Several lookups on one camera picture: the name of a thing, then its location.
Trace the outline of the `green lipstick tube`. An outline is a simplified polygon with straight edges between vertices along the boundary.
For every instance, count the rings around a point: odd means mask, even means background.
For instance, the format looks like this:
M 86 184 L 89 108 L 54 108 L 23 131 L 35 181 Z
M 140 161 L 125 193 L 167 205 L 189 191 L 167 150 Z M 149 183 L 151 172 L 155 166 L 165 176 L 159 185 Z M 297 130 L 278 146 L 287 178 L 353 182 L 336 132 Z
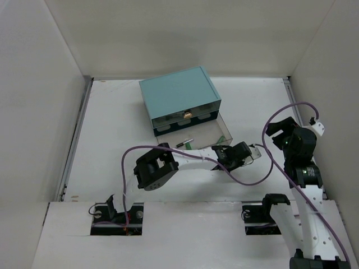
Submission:
M 219 140 L 217 140 L 217 143 L 222 143 L 223 141 L 225 141 L 225 137 L 224 136 L 221 136 L 219 138 Z

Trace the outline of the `black clear mascara tube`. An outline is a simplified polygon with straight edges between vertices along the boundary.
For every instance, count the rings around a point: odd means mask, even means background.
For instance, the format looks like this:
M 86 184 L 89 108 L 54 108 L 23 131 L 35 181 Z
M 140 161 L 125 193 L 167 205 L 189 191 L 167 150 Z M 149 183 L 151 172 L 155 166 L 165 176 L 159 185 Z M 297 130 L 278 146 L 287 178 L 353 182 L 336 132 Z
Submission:
M 176 148 L 180 148 L 180 147 L 182 147 L 182 146 L 184 146 L 184 145 L 186 145 L 186 144 L 192 142 L 193 140 L 194 140 L 194 139 L 191 138 L 191 139 L 187 139 L 187 140 L 185 140 L 185 141 L 183 141 L 183 142 L 180 142 L 179 144 L 176 145 Z

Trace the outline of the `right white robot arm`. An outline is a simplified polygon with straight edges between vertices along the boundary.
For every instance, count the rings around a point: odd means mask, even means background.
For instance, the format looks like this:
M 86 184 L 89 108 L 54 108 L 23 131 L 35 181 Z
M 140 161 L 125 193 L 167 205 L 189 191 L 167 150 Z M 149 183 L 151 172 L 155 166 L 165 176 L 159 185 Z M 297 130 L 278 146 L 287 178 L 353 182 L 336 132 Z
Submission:
M 267 123 L 264 136 L 283 152 L 283 173 L 295 198 L 300 220 L 290 216 L 291 203 L 284 194 L 267 194 L 260 207 L 261 217 L 275 221 L 288 247 L 290 268 L 351 268 L 348 257 L 341 259 L 338 248 L 345 251 L 333 228 L 325 220 L 323 181 L 312 157 L 317 138 L 325 127 L 312 118 L 301 127 L 288 117 Z

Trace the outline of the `clear drawer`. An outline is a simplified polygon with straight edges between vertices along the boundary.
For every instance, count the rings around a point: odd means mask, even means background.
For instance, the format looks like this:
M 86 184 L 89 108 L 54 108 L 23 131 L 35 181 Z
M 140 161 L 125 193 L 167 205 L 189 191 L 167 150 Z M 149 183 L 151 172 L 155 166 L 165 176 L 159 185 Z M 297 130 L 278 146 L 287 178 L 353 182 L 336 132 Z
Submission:
M 221 101 L 214 101 L 204 105 L 188 108 L 182 111 L 173 112 L 151 120 L 153 127 L 158 128 L 175 122 L 179 122 L 188 118 L 197 117 L 203 114 L 216 112 L 219 110 Z
M 217 143 L 221 136 L 225 141 Z M 192 149 L 203 149 L 215 145 L 229 146 L 233 140 L 222 116 L 218 114 L 216 119 L 180 129 L 157 137 L 158 143 L 168 143 L 175 147 L 180 142 L 193 138 L 190 142 Z

